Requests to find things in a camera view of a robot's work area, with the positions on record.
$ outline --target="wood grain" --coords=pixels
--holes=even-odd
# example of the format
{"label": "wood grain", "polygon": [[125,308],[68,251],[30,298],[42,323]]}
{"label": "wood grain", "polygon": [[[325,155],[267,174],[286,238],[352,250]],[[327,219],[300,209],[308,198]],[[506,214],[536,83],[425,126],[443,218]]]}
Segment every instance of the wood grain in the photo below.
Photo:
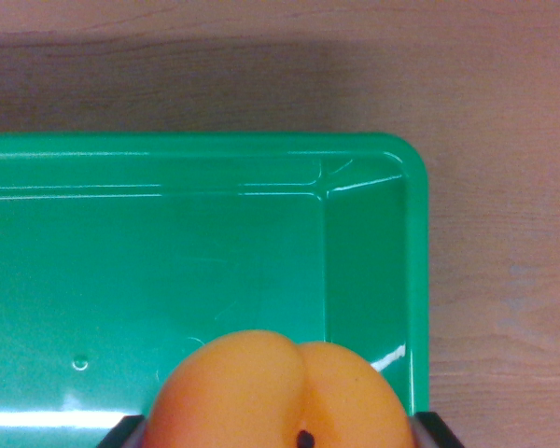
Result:
{"label": "wood grain", "polygon": [[433,406],[560,447],[560,2],[0,2],[0,132],[384,131],[431,185]]}

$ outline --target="wooden table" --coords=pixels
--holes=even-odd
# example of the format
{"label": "wooden table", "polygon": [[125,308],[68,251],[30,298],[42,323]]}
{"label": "wooden table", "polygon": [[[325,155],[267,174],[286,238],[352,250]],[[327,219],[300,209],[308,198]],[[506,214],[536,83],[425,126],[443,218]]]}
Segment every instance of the wooden table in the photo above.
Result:
{"label": "wooden table", "polygon": [[431,185],[432,404],[560,447],[560,2],[0,1],[0,132],[384,131]]}

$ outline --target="small bubble mark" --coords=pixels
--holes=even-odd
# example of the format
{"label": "small bubble mark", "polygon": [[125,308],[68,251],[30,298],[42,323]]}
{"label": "small bubble mark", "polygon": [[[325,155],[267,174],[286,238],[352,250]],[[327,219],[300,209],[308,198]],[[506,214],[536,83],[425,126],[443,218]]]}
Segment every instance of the small bubble mark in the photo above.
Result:
{"label": "small bubble mark", "polygon": [[90,362],[85,356],[79,356],[73,359],[73,369],[76,371],[86,371],[89,366]]}

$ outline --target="peach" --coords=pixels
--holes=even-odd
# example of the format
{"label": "peach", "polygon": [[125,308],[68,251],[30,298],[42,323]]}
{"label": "peach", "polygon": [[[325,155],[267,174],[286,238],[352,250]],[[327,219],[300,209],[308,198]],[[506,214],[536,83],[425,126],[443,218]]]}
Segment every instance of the peach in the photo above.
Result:
{"label": "peach", "polygon": [[143,448],[413,448],[392,388],[355,353],[270,331],[223,336],[183,361]]}

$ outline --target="green plastic tray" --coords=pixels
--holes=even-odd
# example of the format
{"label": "green plastic tray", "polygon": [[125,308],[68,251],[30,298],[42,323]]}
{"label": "green plastic tray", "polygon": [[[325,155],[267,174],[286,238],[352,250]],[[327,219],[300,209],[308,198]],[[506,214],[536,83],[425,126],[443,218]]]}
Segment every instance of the green plastic tray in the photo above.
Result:
{"label": "green plastic tray", "polygon": [[0,447],[89,448],[238,329],[428,405],[427,177],[382,134],[0,135]]}

